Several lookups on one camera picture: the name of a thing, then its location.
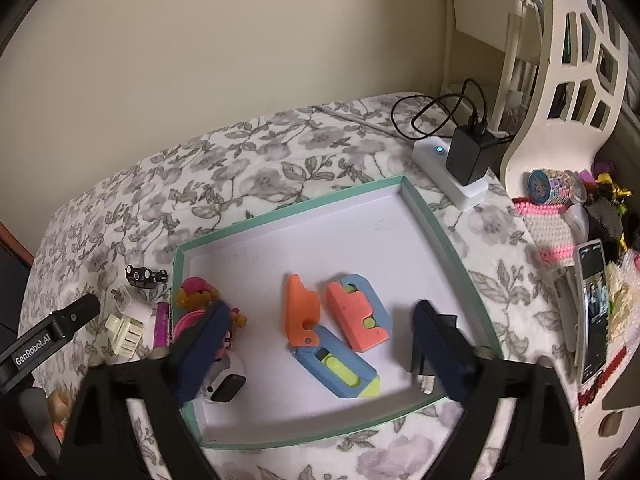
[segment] beige wall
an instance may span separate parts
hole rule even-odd
[[[0,58],[0,221],[36,251],[60,205],[217,126],[438,92],[443,40],[444,0],[40,0]]]

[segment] floral bedspread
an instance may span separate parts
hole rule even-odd
[[[171,271],[175,248],[196,236],[335,189],[404,173],[454,243],[505,356],[529,362],[542,354],[552,357],[575,403],[573,357],[522,218],[493,175],[483,204],[463,213],[450,204],[412,164],[411,143],[393,130],[389,112],[400,95],[288,110],[220,128],[150,156],[62,206],[35,257],[20,331],[87,291],[97,294],[102,312],[35,371],[36,384],[47,392],[60,388],[73,399],[89,355],[112,355],[104,322],[118,310],[126,264]],[[419,106],[414,99],[398,107],[402,128],[409,128]],[[443,119],[442,111],[431,109],[423,128]],[[447,125],[444,134],[451,132]],[[169,296],[165,285],[147,299],[155,303]],[[139,357],[150,344],[147,330]],[[509,412],[506,402],[476,478],[491,473]],[[152,475],[169,478],[146,413],[134,402],[131,413]],[[295,449],[205,453],[229,480],[407,480],[423,475],[459,413],[455,402],[444,399],[388,424]]]

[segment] power strip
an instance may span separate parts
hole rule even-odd
[[[432,136],[414,144],[414,162],[460,211],[466,211],[484,200],[489,181],[486,175],[468,186],[460,183],[445,167],[450,143]]]

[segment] smartphone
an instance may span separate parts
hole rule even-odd
[[[578,292],[578,377],[584,384],[607,362],[609,291],[602,242],[592,240],[574,249]]]

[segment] pink bowl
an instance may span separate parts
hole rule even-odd
[[[194,310],[182,316],[174,326],[174,341],[178,339],[185,328],[195,325],[204,314],[204,310]]]

